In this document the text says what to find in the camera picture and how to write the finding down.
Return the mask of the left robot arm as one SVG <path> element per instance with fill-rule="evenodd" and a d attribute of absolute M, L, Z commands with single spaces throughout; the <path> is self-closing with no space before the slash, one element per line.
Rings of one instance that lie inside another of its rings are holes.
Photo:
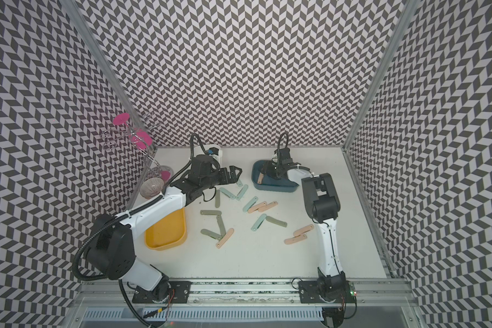
<path fill-rule="evenodd" d="M 116 280 L 120 287 L 128 282 L 150 292 L 154 301 L 164 301 L 169 296 L 168 276 L 137 257 L 135 240 L 168 215 L 202 197 L 206 190 L 234 184 L 242 174 L 242 169 L 234 165 L 222 166 L 221 151 L 205 148 L 195 133 L 189 138 L 189 149 L 187 164 L 154 198 L 116 215 L 97 217 L 90 236 L 72 261 L 72 273 L 78 280 Z"/>

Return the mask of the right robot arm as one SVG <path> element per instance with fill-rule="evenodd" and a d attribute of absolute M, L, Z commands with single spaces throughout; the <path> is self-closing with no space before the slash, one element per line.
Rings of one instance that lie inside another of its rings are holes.
<path fill-rule="evenodd" d="M 310 168 L 293 161 L 288 143 L 289 134 L 283 132 L 277 141 L 275 157 L 264 165 L 261 172 L 275 180 L 287 180 L 301 187 L 306 213 L 321 242 L 318 293 L 326 302 L 340 301 L 346 297 L 347 283 L 337 242 L 340 198 L 331 175 L 315 175 Z"/>

